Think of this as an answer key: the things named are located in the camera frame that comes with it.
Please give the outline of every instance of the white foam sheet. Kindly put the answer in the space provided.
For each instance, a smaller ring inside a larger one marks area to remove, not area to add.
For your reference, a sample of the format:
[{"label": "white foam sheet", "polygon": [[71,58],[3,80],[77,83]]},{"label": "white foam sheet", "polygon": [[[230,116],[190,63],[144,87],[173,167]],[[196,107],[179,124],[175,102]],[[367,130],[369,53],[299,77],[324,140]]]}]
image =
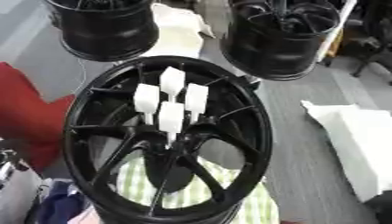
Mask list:
[{"label": "white foam sheet", "polygon": [[327,131],[360,201],[392,190],[392,117],[388,111],[356,105],[316,106],[309,101],[302,105]]},{"label": "white foam sheet", "polygon": [[201,15],[191,10],[176,9],[162,3],[152,6],[154,21],[159,28],[157,43],[143,56],[176,55],[198,58],[203,38],[200,32],[214,37]]}]

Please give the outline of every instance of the gray floor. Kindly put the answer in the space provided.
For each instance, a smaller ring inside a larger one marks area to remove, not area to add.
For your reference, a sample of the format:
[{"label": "gray floor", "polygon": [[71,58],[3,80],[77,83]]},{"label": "gray floor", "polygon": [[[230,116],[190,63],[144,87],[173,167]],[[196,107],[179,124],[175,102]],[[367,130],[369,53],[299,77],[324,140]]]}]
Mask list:
[{"label": "gray floor", "polygon": [[[221,36],[228,10],[222,0],[208,0],[199,10]],[[0,60],[24,71],[47,101],[72,93],[81,83],[81,65],[65,52],[58,32],[46,19],[37,0],[0,0]],[[235,74],[219,51],[217,39],[206,39],[202,59]],[[110,67],[83,62],[87,82]],[[274,126],[275,147],[267,173],[268,188],[281,217],[307,224],[373,224],[372,214],[353,196],[324,132],[305,116],[300,100],[318,104],[357,103],[369,109],[392,110],[392,87],[378,66],[351,77],[357,62],[336,59],[331,68],[317,66],[307,77],[290,82],[264,80],[256,93],[267,107]]]}]

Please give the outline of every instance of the green checkered cloth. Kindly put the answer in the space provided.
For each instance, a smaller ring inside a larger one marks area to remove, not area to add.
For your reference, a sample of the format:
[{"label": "green checkered cloth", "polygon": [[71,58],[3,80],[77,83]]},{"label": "green checkered cloth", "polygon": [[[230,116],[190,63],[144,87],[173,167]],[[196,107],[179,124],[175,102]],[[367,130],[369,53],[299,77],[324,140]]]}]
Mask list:
[{"label": "green checkered cloth", "polygon": [[[198,161],[220,182],[228,187],[240,173],[239,170],[227,170],[202,157]],[[117,191],[128,200],[149,206],[156,188],[147,179],[144,160],[139,157],[124,164],[117,178]],[[164,208],[189,207],[209,200],[211,193],[206,184],[194,176],[191,183],[181,191],[166,194],[163,198]],[[263,183],[243,201],[239,213],[232,224],[278,224],[277,204],[270,197]]]}]

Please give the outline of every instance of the cable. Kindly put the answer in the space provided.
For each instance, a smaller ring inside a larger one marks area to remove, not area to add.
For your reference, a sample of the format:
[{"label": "cable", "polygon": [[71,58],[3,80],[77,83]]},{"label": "cable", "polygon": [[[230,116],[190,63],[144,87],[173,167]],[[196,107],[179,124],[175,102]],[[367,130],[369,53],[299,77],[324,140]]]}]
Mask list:
[{"label": "cable", "polygon": [[88,78],[88,72],[87,72],[87,70],[86,70],[86,67],[85,67],[85,65],[84,65],[84,63],[81,61],[81,59],[78,59],[78,63],[79,63],[79,65],[80,65],[80,67],[81,67],[81,72],[82,72],[82,81],[81,81],[81,84],[72,92],[72,94],[76,94],[76,92],[78,92],[79,91],[79,89],[81,89],[83,86],[84,86],[84,84],[86,83],[86,79]]},{"label": "cable", "polygon": [[226,80],[226,79],[227,79],[227,77],[221,77],[221,78],[219,78],[219,79],[212,80],[212,81],[210,81],[210,82],[204,84],[204,86],[211,86],[211,85],[215,84],[216,82],[224,81],[224,80]]},{"label": "cable", "polygon": [[252,105],[252,106],[247,106],[247,107],[235,109],[235,110],[230,111],[230,112],[228,112],[228,113],[226,113],[226,114],[224,114],[224,115],[221,115],[221,116],[219,117],[219,120],[225,119],[225,118],[228,117],[228,116],[231,116],[231,115],[233,115],[233,114],[242,112],[242,111],[247,110],[247,109],[253,109],[254,107],[255,107],[255,106]]}]

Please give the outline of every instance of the red fabric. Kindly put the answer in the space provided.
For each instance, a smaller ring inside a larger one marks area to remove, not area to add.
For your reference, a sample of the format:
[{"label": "red fabric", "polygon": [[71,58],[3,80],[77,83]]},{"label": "red fabric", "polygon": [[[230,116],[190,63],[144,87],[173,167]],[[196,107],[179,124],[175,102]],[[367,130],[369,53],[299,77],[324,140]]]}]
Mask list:
[{"label": "red fabric", "polygon": [[64,119],[74,95],[46,103],[29,80],[6,63],[0,63],[0,95],[0,137],[30,143],[31,164],[41,171],[59,155]]}]

